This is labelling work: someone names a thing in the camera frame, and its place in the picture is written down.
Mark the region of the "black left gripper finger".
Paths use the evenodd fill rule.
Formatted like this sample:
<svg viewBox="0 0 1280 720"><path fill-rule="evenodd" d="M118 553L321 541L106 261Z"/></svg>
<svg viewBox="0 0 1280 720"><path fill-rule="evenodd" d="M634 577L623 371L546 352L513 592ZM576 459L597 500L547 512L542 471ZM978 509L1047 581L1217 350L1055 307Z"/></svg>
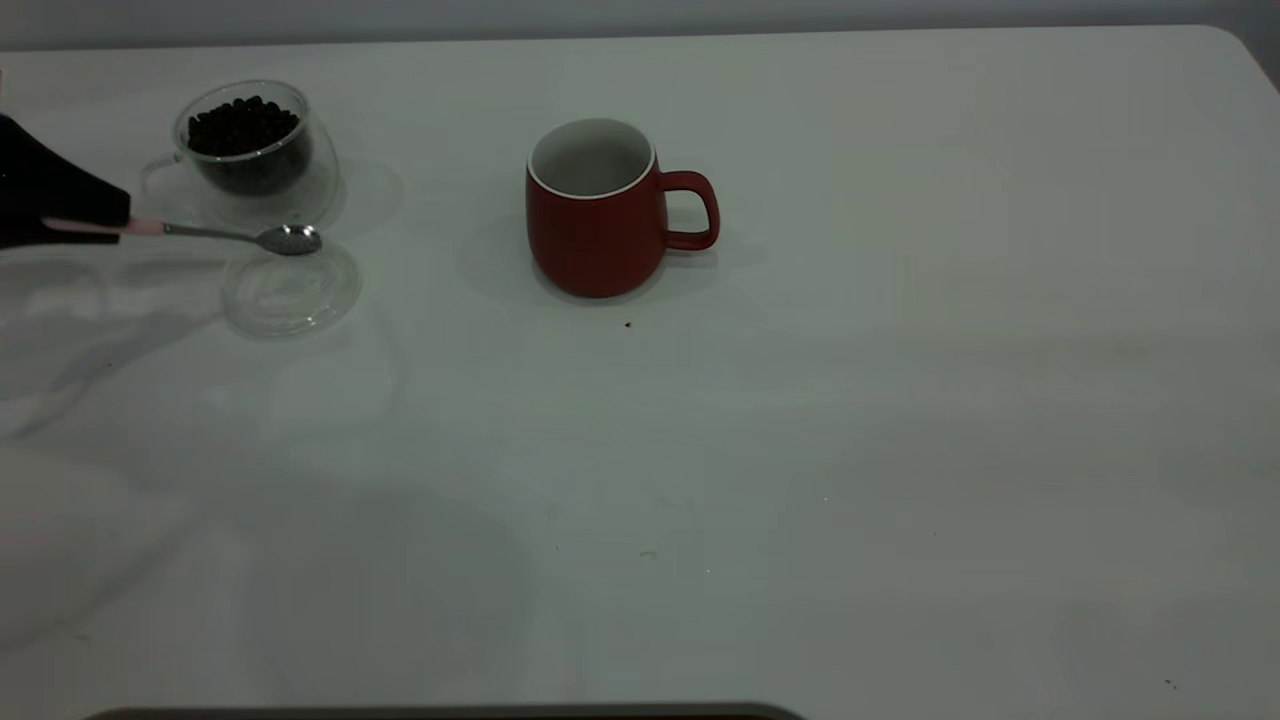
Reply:
<svg viewBox="0 0 1280 720"><path fill-rule="evenodd" d="M36 228L3 228L1 250L32 247L93 247L120 243L118 233L81 233Z"/></svg>
<svg viewBox="0 0 1280 720"><path fill-rule="evenodd" d="M131 195L81 169L1 115L1 220L4 229L42 229L52 218L123 227Z"/></svg>

